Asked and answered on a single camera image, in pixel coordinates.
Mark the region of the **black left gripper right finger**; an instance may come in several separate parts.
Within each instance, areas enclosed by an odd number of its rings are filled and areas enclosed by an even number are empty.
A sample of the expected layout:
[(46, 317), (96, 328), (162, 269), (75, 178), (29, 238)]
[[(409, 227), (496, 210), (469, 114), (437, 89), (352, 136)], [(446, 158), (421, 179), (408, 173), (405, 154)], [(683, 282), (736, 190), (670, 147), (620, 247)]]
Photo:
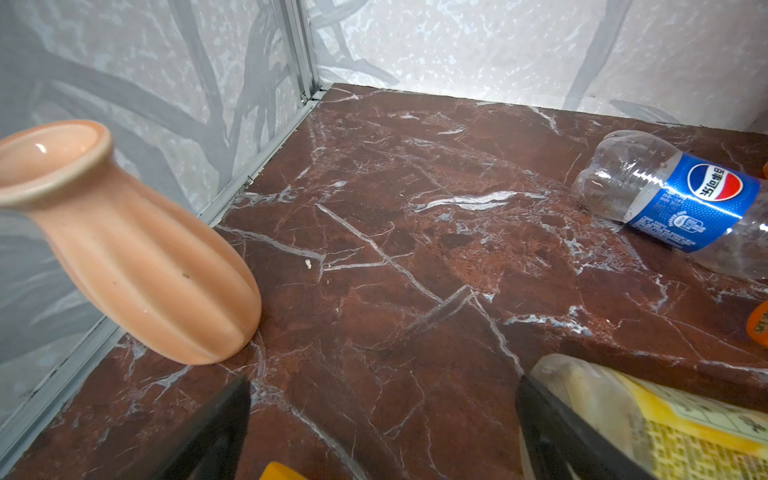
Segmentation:
[(520, 380), (516, 411), (534, 479), (651, 477), (529, 375)]

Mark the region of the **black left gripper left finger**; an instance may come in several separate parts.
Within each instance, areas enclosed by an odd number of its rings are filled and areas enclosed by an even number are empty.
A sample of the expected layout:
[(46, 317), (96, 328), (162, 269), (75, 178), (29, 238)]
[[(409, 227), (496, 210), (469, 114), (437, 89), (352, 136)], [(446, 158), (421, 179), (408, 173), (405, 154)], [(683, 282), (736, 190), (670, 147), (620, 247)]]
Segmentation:
[(239, 377), (172, 438), (159, 479), (233, 479), (248, 428), (249, 385)]

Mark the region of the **yellow iced tea bottle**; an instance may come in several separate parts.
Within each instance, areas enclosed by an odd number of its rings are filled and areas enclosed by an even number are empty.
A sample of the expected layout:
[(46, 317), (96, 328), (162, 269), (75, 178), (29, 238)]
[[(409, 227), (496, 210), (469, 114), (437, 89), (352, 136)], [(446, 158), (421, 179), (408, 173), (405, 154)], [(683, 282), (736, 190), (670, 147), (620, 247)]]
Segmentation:
[(264, 469), (260, 480), (307, 480), (300, 473), (279, 462), (271, 462)]

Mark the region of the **yellow label tea bottle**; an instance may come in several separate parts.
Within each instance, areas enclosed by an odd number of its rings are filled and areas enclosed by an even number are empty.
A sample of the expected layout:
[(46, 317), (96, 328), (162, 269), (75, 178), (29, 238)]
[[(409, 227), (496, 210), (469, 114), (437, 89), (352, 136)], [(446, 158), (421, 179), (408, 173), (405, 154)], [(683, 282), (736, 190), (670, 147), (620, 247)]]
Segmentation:
[[(531, 373), (649, 479), (764, 479), (767, 416), (551, 354)], [(530, 473), (520, 428), (521, 462)]]

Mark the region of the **clear Pepsi bottle blue label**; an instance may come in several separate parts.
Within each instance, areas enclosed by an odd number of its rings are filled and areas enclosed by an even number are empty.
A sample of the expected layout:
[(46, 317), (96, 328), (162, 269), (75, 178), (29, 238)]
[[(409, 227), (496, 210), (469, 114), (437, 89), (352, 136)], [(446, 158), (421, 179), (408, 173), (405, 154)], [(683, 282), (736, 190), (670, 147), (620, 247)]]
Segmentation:
[(767, 183), (647, 132), (611, 132), (573, 184), (592, 213), (717, 273), (767, 277)]

